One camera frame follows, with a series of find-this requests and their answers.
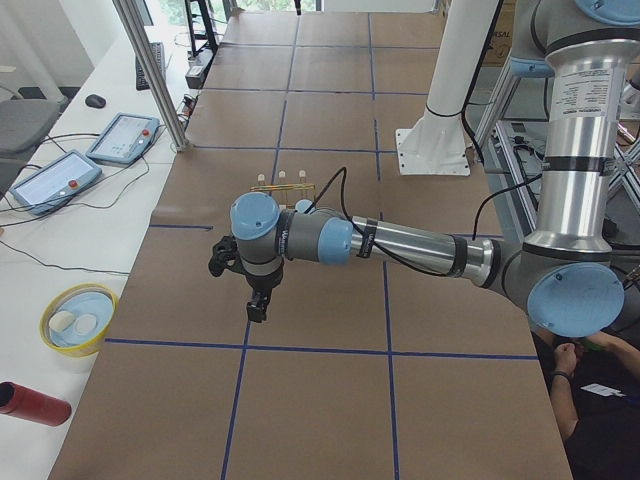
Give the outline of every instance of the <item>black clothing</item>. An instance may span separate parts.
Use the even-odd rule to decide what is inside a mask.
[[[553,348],[533,334],[540,367],[551,389],[555,368]],[[557,344],[569,339],[558,339]],[[599,383],[628,395],[601,397],[580,387]],[[631,397],[640,395],[640,382],[618,359],[604,351],[585,352],[571,382],[578,413],[576,428],[565,442],[565,451],[576,480],[640,480],[640,406]]]

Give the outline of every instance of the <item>person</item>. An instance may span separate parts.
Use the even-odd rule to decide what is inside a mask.
[[[574,478],[640,479],[640,350],[604,332],[582,339],[590,349],[546,330],[533,339]]]

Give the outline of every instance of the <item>blue and white device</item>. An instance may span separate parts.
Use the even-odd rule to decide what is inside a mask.
[[[100,163],[131,165],[153,141],[159,126],[157,118],[118,113],[87,150],[87,157]]]
[[[9,189],[11,195],[33,215],[60,208],[93,185],[102,169],[77,150],[70,150]]]

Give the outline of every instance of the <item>warning label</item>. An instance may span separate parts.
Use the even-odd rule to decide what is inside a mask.
[[[595,69],[556,77],[550,120],[604,117],[609,105],[613,73],[613,69]]]

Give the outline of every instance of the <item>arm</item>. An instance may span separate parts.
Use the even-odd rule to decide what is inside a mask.
[[[573,371],[578,362],[575,345],[565,343],[556,348],[554,352],[556,358],[555,371],[564,372],[569,376],[573,376]],[[571,382],[561,376],[553,377],[551,384],[551,407],[556,417],[556,423],[560,430],[562,441],[566,442],[573,434],[578,423],[578,412],[573,404],[573,396],[571,394]]]
[[[621,338],[598,332],[587,340],[613,353],[620,363],[640,382],[640,351]]]

